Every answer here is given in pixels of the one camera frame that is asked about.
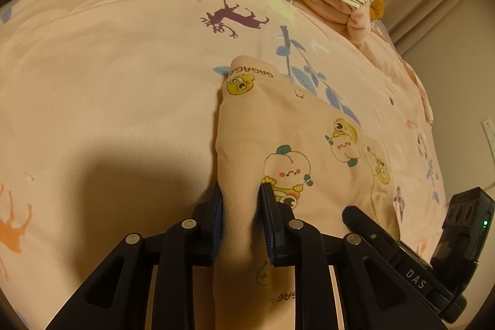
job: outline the silver screw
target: silver screw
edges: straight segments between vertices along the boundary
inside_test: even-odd
[[[138,243],[140,239],[141,237],[139,236],[139,234],[129,234],[126,236],[125,241],[129,245],[134,245],[135,243]]]
[[[361,243],[361,237],[357,234],[349,234],[346,239],[352,245],[359,245]]]
[[[196,221],[192,218],[188,218],[187,220],[182,221],[182,228],[191,229],[196,226]]]
[[[292,229],[301,229],[304,227],[304,223],[301,220],[290,220],[289,227]]]

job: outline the wall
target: wall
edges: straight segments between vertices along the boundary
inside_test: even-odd
[[[461,0],[403,57],[430,98],[446,194],[492,184],[495,164],[481,121],[495,122],[495,0]],[[495,199],[495,189],[488,193]],[[488,296],[494,259],[495,225],[464,293],[468,307],[454,328],[469,323]]]

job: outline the bed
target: bed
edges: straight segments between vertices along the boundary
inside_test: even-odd
[[[29,328],[216,180],[229,229],[199,273],[198,328],[290,325],[286,273],[259,278],[261,181],[324,233],[343,236],[357,204],[432,255],[447,206],[433,115],[369,3],[20,0],[2,16],[0,286]]]

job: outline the bed sheet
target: bed sheet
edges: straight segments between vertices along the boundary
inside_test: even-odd
[[[221,88],[239,55],[380,146],[389,230],[434,251],[446,200],[427,98],[378,32],[356,46],[280,0],[20,0],[0,38],[0,286],[30,329],[123,236],[164,232],[208,197]],[[211,273],[200,281],[211,288]],[[212,328],[211,295],[197,302],[197,327]]]

